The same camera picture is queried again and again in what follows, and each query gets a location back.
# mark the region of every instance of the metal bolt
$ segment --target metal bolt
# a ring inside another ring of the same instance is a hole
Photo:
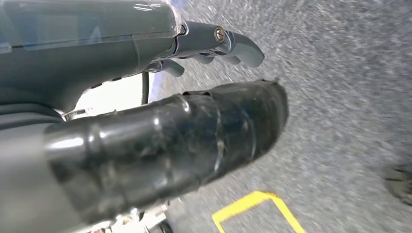
[[[216,27],[216,29],[215,29],[215,39],[219,43],[223,42],[226,39],[226,34],[224,33],[223,28]]]

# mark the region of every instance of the clear plastic cover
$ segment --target clear plastic cover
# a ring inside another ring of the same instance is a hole
[[[0,53],[174,37],[181,18],[168,0],[0,0]]]

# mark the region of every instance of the yellow floor marking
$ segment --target yellow floor marking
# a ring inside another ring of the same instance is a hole
[[[290,212],[286,204],[278,197],[276,194],[255,191],[237,201],[230,204],[223,209],[212,214],[213,222],[215,222],[216,227],[219,229],[220,233],[225,233],[221,223],[229,218],[246,211],[253,206],[256,206],[264,201],[272,200],[280,212],[283,214],[285,219],[288,221],[290,226],[295,230],[296,233],[305,233],[297,219]]]

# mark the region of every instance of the gray plastic housing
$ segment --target gray plastic housing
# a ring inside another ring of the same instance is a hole
[[[3,115],[0,121],[22,114]],[[61,233],[62,229],[84,226],[44,157],[43,131],[49,125],[28,125],[0,133],[2,233]]]
[[[0,105],[71,111],[86,89],[144,71],[178,24],[163,0],[0,1]]]

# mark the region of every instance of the gray carpet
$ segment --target gray carpet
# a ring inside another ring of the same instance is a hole
[[[179,61],[157,98],[279,77],[290,120],[276,148],[174,203],[175,233],[217,233],[211,214],[254,190],[278,194],[308,233],[411,233],[412,207],[391,196],[387,166],[412,151],[412,2],[193,0],[184,19],[221,24],[262,48],[259,68]],[[273,204],[223,224],[226,233],[292,233]]]

